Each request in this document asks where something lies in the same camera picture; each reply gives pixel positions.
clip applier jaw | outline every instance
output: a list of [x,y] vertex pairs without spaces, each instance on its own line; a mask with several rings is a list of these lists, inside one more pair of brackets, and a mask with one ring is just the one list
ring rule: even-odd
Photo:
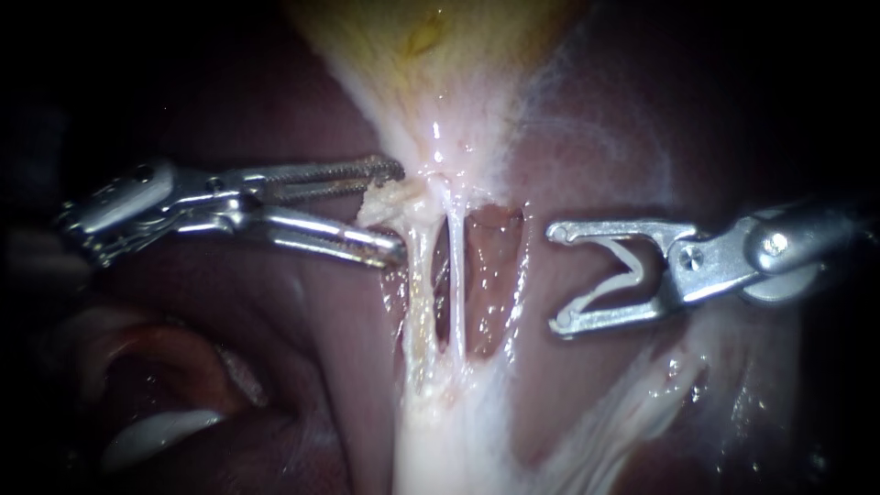
[[269,242],[384,268],[405,260],[400,239],[290,208],[363,193],[403,177],[397,161],[370,156],[210,173],[153,160],[113,180],[83,204],[67,203],[62,234],[98,267],[166,234],[260,230]]
[[[726,231],[709,236],[695,225],[664,220],[560,221],[546,229],[547,240],[565,246],[599,244],[630,269],[575,298],[549,325],[563,338],[659,320],[689,306],[729,292],[761,304],[787,303],[802,297],[827,269],[826,261],[873,233],[845,209],[802,203],[745,215]],[[625,239],[647,239],[660,251],[666,268],[650,301],[611,309],[589,310],[599,296],[634,287],[643,267]]]

dark background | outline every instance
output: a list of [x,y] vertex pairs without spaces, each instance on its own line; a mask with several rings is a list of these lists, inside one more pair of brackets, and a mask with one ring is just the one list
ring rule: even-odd
[[[155,152],[156,141],[135,132],[135,123],[145,108],[162,105],[151,99],[160,75],[195,63],[217,43],[256,32],[273,8],[271,2],[7,2],[0,14],[4,252],[11,229],[45,225],[62,198],[99,183],[119,163]],[[784,157],[765,172],[769,182],[834,196],[876,190],[876,84],[869,75],[876,41],[867,10],[787,0],[649,1],[639,8],[682,33],[683,50],[753,116],[755,146]],[[198,91],[198,81],[181,84]],[[6,480],[18,485],[15,492],[59,492],[79,486],[88,473],[68,448],[75,434],[62,397],[24,349],[65,304],[56,291],[10,276],[10,262],[5,257],[0,298],[11,432]],[[794,492],[832,493],[873,480],[877,275],[875,265],[860,266],[840,290],[806,305],[804,383],[825,399],[805,407],[797,427],[809,432],[800,440],[804,451],[819,446],[829,464],[822,471],[801,459],[815,483],[798,482]]]

clip applier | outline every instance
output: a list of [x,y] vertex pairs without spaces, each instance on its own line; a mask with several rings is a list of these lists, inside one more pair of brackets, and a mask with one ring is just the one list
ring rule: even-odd
[[166,234],[260,233],[279,246],[384,268],[405,260],[400,239],[291,208],[363,193],[403,177],[378,156],[211,173],[156,159],[114,179],[88,201],[66,203],[59,229],[97,267]]
[[[716,236],[692,224],[655,219],[553,222],[545,232],[550,242],[600,244],[630,272],[576,297],[550,320],[550,327],[556,335],[570,338],[659,320],[730,292],[763,304],[797,300],[815,288],[820,274],[829,269],[828,261],[835,260],[833,255],[860,245],[872,246],[875,254],[876,216],[862,213],[846,205],[789,204],[745,215]],[[617,243],[639,238],[653,242],[665,261],[657,292],[648,302],[588,309],[604,293],[641,283],[641,261]]]

metal surgical instrument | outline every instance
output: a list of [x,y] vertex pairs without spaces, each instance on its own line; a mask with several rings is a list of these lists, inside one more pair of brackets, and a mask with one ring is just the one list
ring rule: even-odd
[[819,287],[821,276],[836,267],[830,262],[846,259],[834,255],[861,245],[876,251],[876,225],[876,216],[853,204],[813,202],[744,215],[716,236],[693,224],[658,219],[552,222],[545,231],[552,243],[601,244],[637,264],[616,241],[646,239],[656,245],[666,268],[647,302],[589,309],[594,298],[588,294],[575,298],[549,324],[557,336],[571,338],[659,320],[731,292],[763,304],[795,301]]
[[269,242],[384,268],[405,260],[399,238],[308,214],[294,206],[366,191],[402,179],[379,156],[334,163],[282,164],[220,173],[145,162],[57,219],[62,236],[99,268],[169,234],[258,234]]

